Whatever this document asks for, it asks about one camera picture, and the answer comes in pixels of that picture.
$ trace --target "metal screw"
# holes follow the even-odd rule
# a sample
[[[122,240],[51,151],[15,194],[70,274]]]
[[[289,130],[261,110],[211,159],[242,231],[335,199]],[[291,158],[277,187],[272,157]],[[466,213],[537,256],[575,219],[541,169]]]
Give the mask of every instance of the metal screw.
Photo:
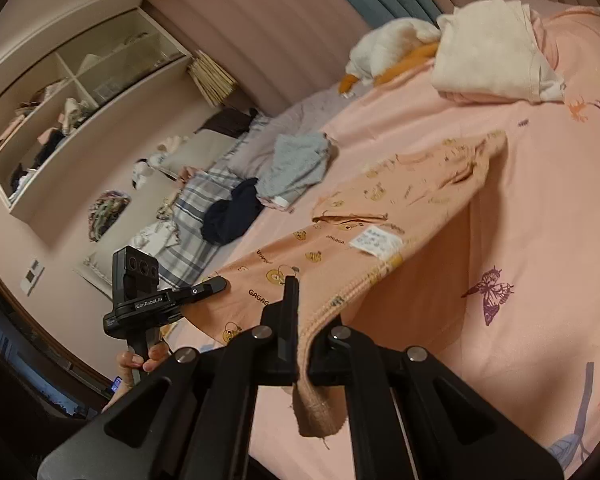
[[[411,361],[424,361],[424,359],[426,359],[428,355],[429,354],[427,354],[427,351],[424,348],[422,348],[422,346],[412,346],[407,350],[407,357]]]
[[[176,350],[176,361],[178,363],[190,363],[193,359],[195,359],[195,350],[190,346]]]
[[[331,336],[334,339],[347,339],[351,336],[351,329],[348,326],[334,326],[331,329]]]
[[[273,330],[271,330],[270,326],[257,325],[253,330],[251,330],[251,335],[255,339],[268,339],[273,335]]]

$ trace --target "purple butterfly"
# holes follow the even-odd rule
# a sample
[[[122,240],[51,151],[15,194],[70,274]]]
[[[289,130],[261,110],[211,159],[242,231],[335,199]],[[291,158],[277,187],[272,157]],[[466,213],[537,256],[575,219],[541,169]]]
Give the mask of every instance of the purple butterfly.
[[[505,304],[509,299],[509,295],[513,294],[513,285],[509,283],[498,283],[500,278],[500,272],[502,269],[497,270],[495,267],[491,270],[487,270],[482,275],[480,282],[477,285],[472,286],[467,290],[461,298],[466,298],[471,294],[480,292],[482,296],[482,307],[484,308],[484,322],[489,326],[493,318],[500,310],[500,305]]]

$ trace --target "pink bed sheet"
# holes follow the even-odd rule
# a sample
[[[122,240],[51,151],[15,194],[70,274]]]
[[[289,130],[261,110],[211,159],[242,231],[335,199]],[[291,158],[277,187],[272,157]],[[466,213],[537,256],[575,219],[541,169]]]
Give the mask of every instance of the pink bed sheet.
[[[545,25],[565,104],[458,106],[429,70],[402,75],[326,126],[340,152],[323,183],[292,214],[263,212],[229,261],[303,227],[319,196],[388,154],[504,129],[508,149],[485,189],[404,264],[403,316],[375,309],[351,323],[378,344],[427,346],[542,446],[581,439],[562,454],[569,476],[600,440],[600,15],[576,8]],[[260,388],[250,452],[279,478],[354,477],[348,425],[324,441],[300,437],[279,388]]]

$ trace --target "plaid blanket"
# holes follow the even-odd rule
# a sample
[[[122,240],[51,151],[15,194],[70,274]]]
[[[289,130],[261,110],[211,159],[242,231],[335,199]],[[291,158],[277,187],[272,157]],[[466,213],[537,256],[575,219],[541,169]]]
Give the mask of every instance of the plaid blanket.
[[[187,182],[173,205],[173,220],[179,231],[178,245],[157,255],[161,282],[173,288],[194,285],[220,246],[202,238],[200,228],[209,206],[218,200],[229,200],[231,190],[242,180],[228,168],[230,158],[267,124],[269,118],[256,117],[251,129],[238,139],[229,152],[207,171],[199,171]]]

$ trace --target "beige wall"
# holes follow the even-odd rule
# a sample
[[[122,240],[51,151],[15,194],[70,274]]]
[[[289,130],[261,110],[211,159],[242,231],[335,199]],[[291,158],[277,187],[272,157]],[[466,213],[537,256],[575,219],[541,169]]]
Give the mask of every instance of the beige wall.
[[[132,195],[135,160],[152,153],[165,137],[192,134],[208,114],[208,105],[183,75],[85,153],[71,174],[56,183],[52,198],[41,205],[30,225],[9,216],[0,202],[1,279],[55,339],[110,378],[116,375],[115,354],[124,348],[122,341],[102,330],[102,316],[111,310],[111,302],[72,271],[93,245],[88,240],[88,206],[107,189]],[[19,283],[34,258],[46,269],[26,297]]]

